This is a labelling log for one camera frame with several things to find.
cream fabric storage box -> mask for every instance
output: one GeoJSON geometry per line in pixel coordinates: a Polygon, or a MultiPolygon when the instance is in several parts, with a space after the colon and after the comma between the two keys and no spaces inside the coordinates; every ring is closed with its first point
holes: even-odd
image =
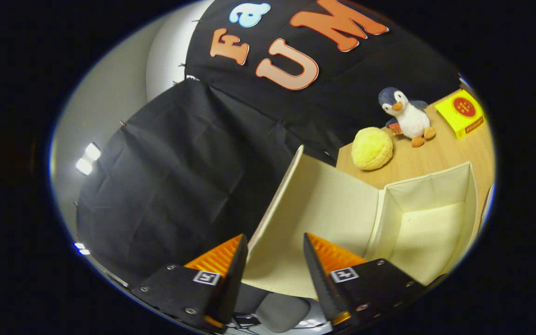
{"type": "Polygon", "coordinates": [[[476,195],[470,162],[378,190],[301,146],[249,240],[242,282],[317,299],[303,254],[303,234],[312,233],[427,285],[468,249],[476,195]]]}

penguin feet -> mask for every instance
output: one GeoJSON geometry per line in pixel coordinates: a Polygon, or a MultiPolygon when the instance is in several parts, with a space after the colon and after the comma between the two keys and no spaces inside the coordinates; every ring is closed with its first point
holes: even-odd
{"type": "Polygon", "coordinates": [[[425,136],[426,140],[430,140],[434,138],[435,135],[436,135],[436,130],[434,129],[434,127],[425,128],[425,133],[423,134],[423,136],[425,136]]]}
{"type": "Polygon", "coordinates": [[[413,144],[413,146],[416,148],[416,147],[420,147],[420,146],[423,146],[423,143],[425,143],[425,140],[423,139],[423,137],[419,136],[419,137],[415,137],[411,140],[411,144],[413,144]]]}

penguin flipper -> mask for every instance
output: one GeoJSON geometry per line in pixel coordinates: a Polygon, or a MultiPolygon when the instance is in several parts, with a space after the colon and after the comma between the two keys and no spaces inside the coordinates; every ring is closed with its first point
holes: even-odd
{"type": "Polygon", "coordinates": [[[392,119],[390,119],[390,121],[386,122],[386,127],[394,123],[398,123],[398,121],[396,120],[396,117],[393,117],[392,119]]]}
{"type": "Polygon", "coordinates": [[[425,111],[425,109],[427,108],[427,102],[425,101],[421,101],[421,100],[412,100],[412,101],[409,101],[409,103],[413,106],[415,106],[415,108],[419,109],[419,110],[423,110],[425,111]]]}

gray cushion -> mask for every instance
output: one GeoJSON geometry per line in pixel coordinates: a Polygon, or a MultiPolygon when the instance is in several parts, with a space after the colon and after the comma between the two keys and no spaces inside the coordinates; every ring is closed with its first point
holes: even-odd
{"type": "Polygon", "coordinates": [[[280,293],[270,293],[255,314],[260,323],[273,333],[284,333],[303,321],[310,305],[304,299],[280,293]]]}
{"type": "Polygon", "coordinates": [[[255,313],[255,310],[258,309],[258,306],[262,303],[268,293],[270,293],[270,291],[241,283],[234,311],[247,314],[255,313]]]}

red circle logo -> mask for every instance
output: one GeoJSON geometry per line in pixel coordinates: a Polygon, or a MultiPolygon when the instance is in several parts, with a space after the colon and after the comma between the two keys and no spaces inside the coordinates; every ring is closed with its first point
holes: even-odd
{"type": "Polygon", "coordinates": [[[452,102],[456,112],[463,114],[466,117],[473,117],[476,114],[475,106],[465,98],[456,98],[452,102]]]}

